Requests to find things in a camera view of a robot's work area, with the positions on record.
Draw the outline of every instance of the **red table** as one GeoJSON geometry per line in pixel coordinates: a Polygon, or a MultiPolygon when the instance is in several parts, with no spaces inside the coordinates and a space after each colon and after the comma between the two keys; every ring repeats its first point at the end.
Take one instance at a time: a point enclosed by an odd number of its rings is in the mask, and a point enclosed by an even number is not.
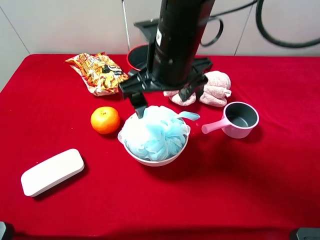
{"type": "MultiPolygon", "coordinates": [[[[64,60],[28,56],[0,93],[0,220],[18,236],[108,239],[287,239],[297,227],[320,227],[320,58],[213,56],[231,79],[232,101],[254,106],[260,123],[245,139],[201,126],[222,108],[180,107],[162,93],[149,105],[197,112],[177,160],[143,166],[117,134],[102,136],[92,112],[134,110],[119,95],[95,97],[64,60]],[[20,177],[37,163],[76,148],[82,173],[36,198],[20,177]]],[[[111,55],[128,71],[125,55],[111,55]]]]}

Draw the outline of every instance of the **towel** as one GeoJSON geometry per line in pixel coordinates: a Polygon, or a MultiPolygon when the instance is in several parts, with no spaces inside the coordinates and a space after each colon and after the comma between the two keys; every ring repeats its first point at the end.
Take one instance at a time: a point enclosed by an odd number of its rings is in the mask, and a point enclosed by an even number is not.
{"type": "MultiPolygon", "coordinates": [[[[207,84],[203,87],[203,94],[199,101],[214,107],[224,107],[227,105],[227,99],[231,96],[231,81],[227,74],[220,71],[210,71],[205,73],[208,78],[207,84]]],[[[179,91],[164,91],[166,97],[180,106],[189,106],[196,102],[196,93],[193,93],[187,101],[182,101],[179,96],[179,91]]]]}

